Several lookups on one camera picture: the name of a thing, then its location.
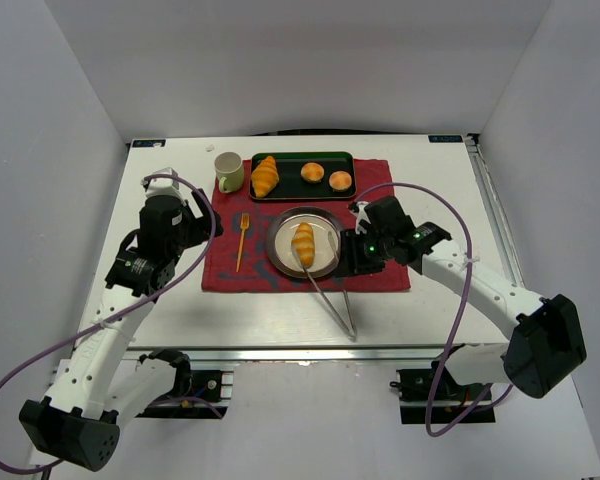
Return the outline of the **small striped croissant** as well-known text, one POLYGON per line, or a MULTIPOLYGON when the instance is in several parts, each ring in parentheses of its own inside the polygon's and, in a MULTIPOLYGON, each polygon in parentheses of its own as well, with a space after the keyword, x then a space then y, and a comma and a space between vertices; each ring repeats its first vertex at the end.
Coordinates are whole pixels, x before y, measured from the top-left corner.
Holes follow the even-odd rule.
POLYGON ((315 258, 315 239, 314 231, 309 223, 301 222, 298 224, 291 240, 294 252, 304 268, 310 268, 315 258))

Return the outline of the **metal tongs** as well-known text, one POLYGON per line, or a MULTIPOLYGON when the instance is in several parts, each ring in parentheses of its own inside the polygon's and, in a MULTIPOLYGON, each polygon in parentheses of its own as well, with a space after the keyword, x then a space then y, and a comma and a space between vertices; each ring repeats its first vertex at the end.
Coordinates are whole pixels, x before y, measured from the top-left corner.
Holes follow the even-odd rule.
POLYGON ((329 298, 323 292, 323 290, 318 285, 318 283, 316 282, 316 280, 313 278, 313 276, 311 275, 311 273, 308 271, 307 267, 302 263, 302 261, 300 259, 300 256, 299 256, 299 253, 298 253, 298 250, 297 250, 297 248, 295 246, 292 247, 292 254, 294 256, 294 259, 298 263, 298 265, 302 268, 302 271, 304 272, 306 278, 310 281, 310 283, 313 285, 313 287, 316 290, 316 292, 319 294, 319 296, 321 297, 321 299, 326 304, 326 306, 327 306, 328 310, 330 311, 330 314, 333 317, 333 320, 335 321, 336 325, 342 330, 342 332, 345 334, 345 336, 349 340, 356 341, 357 340, 357 330, 356 330, 356 327, 354 326, 354 324, 352 322, 350 322, 349 324, 347 324, 345 322, 345 320, 343 319, 343 317, 336 310, 336 308, 334 307, 334 305, 332 304, 332 302, 329 300, 329 298))

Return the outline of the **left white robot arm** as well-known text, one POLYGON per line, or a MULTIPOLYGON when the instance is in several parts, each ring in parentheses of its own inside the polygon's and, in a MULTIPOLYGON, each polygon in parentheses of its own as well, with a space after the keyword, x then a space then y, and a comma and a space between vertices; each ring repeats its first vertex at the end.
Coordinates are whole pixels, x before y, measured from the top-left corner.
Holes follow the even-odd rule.
POLYGON ((173 349, 142 356, 129 379, 118 387, 111 382, 137 329, 172 284, 183 252, 223 233, 204 192, 193 196, 200 216, 178 193, 146 199, 138 228, 124 237, 105 277, 94 332, 79 342, 43 399, 26 401, 19 413, 38 451, 97 472, 133 418, 161 397, 189 393, 190 359, 173 349))

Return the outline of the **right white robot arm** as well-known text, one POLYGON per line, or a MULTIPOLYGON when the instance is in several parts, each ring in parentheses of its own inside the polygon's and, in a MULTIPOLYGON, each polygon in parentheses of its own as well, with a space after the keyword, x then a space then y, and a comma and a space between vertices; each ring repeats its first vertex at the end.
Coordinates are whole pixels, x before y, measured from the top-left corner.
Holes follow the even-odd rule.
POLYGON ((448 385, 508 383, 539 399, 586 360, 577 308, 567 297, 511 283, 470 259, 443 228, 415 225, 394 196, 349 209, 356 224, 340 234, 335 276, 376 274, 393 260, 458 294, 505 337, 503 344, 456 346, 434 360, 448 385))

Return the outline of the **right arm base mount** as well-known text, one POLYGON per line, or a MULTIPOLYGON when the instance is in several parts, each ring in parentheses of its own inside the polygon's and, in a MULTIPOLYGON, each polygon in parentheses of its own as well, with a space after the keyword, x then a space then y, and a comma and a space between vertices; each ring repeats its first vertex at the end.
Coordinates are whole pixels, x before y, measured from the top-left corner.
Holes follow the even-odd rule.
MULTIPOLYGON (((433 369, 402 369, 397 371, 397 379, 389 383, 399 398, 400 420, 403 425, 424 425, 426 403, 434 378, 433 369)), ((445 375, 438 385, 431 414, 433 425, 445 425, 468 409, 484 386, 470 384, 459 386, 445 375)), ((496 421, 493 408, 486 405, 492 400, 491 392, 464 419, 466 424, 490 424, 496 421)))

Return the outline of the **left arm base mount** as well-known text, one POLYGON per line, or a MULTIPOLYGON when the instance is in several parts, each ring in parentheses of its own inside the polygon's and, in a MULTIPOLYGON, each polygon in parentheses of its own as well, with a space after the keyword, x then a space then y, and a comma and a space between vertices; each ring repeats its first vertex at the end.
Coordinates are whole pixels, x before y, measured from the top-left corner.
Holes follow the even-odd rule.
POLYGON ((220 420, 228 410, 233 388, 232 371, 194 370, 184 400, 166 402, 162 396, 137 415, 146 419, 220 420))

